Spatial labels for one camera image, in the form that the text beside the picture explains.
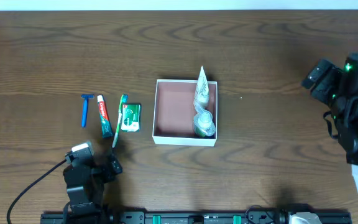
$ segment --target green soap package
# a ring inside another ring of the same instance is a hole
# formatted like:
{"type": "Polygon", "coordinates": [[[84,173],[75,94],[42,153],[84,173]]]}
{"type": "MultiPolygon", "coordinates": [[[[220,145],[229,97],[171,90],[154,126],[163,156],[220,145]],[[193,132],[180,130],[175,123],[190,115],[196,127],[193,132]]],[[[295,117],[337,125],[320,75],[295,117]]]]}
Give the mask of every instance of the green soap package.
{"type": "Polygon", "coordinates": [[[122,105],[122,123],[123,131],[140,130],[140,105],[122,105]]]}

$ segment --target toothpaste tube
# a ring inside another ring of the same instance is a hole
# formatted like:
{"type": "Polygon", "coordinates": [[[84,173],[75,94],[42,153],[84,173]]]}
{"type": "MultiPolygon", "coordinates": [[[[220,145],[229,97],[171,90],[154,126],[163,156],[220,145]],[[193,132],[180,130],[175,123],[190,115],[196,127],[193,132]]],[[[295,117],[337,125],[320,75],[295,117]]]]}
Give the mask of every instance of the toothpaste tube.
{"type": "Polygon", "coordinates": [[[106,104],[104,102],[103,96],[98,96],[98,105],[99,105],[99,114],[100,114],[100,123],[102,127],[102,137],[108,138],[112,136],[112,130],[109,120],[109,115],[107,114],[106,104]]]}

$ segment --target open box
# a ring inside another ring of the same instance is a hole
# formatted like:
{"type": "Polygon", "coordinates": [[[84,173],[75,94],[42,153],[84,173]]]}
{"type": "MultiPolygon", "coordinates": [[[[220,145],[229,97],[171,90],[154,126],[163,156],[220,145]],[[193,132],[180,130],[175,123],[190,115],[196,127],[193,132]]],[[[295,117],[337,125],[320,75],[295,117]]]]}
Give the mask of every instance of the open box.
{"type": "Polygon", "coordinates": [[[193,130],[193,106],[197,80],[157,80],[155,89],[153,139],[156,144],[214,146],[218,138],[218,83],[208,82],[209,102],[216,132],[202,138],[193,130]]]}

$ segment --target white wall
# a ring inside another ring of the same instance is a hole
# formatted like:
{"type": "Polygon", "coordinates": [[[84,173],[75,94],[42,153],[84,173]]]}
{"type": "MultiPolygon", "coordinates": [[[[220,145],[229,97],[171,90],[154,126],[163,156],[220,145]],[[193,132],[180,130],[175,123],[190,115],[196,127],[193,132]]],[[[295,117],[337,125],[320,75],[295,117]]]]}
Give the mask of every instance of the white wall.
{"type": "Polygon", "coordinates": [[[0,11],[358,9],[358,0],[0,0],[0,11]]]}

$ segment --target toothbrush handle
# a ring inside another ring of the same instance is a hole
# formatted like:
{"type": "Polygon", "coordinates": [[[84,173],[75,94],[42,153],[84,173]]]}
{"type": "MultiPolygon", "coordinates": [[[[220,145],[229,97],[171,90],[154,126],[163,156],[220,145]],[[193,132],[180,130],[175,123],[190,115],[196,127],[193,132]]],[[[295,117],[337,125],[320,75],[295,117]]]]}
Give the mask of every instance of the toothbrush handle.
{"type": "Polygon", "coordinates": [[[83,128],[85,128],[86,125],[86,114],[88,113],[88,99],[84,100],[84,107],[82,110],[82,122],[81,122],[81,126],[83,128]]]}
{"type": "Polygon", "coordinates": [[[114,134],[114,140],[112,142],[112,148],[116,147],[117,141],[118,141],[118,133],[119,133],[119,127],[121,124],[121,118],[122,118],[122,112],[121,110],[118,111],[118,121],[117,121],[117,129],[116,129],[116,133],[114,134]]]}

